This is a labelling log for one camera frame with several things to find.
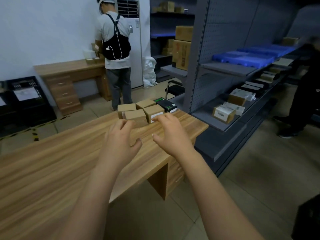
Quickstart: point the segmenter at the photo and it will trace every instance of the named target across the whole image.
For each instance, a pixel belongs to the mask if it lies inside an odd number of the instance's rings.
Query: black and green box
[[[154,100],[158,105],[160,105],[162,108],[164,108],[165,113],[173,113],[177,111],[178,106],[162,97]]]

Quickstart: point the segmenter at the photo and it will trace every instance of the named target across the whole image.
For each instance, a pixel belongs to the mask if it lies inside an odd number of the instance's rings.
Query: white cap
[[[104,2],[104,3],[116,3],[115,0],[100,0],[99,5]]]

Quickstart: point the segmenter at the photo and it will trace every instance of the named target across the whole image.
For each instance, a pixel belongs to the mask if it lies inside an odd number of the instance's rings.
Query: black harness
[[[110,40],[103,42],[102,53],[108,60],[124,59],[129,56],[131,45],[129,37],[121,35],[118,29],[118,22],[121,16],[118,15],[116,21],[114,21],[110,14],[106,13],[106,15],[111,18],[114,24],[114,36]]]

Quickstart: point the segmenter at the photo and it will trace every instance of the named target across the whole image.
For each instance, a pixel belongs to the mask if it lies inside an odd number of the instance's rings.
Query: hand
[[[190,156],[195,149],[186,133],[182,128],[180,121],[171,113],[158,115],[152,119],[159,121],[164,129],[164,138],[153,134],[153,140],[158,144],[167,154],[173,156],[175,159],[180,160]]]
[[[129,145],[130,132],[134,124],[132,120],[118,120],[110,126],[100,150],[98,164],[114,167],[120,172],[132,161],[142,147],[140,138],[133,146]]]

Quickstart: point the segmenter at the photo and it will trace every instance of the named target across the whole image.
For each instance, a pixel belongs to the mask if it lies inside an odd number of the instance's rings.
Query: gray pants
[[[118,109],[120,102],[120,92],[122,91],[123,103],[132,104],[131,99],[131,68],[123,68],[117,70],[107,70],[106,76],[109,80],[112,93],[112,107]]]

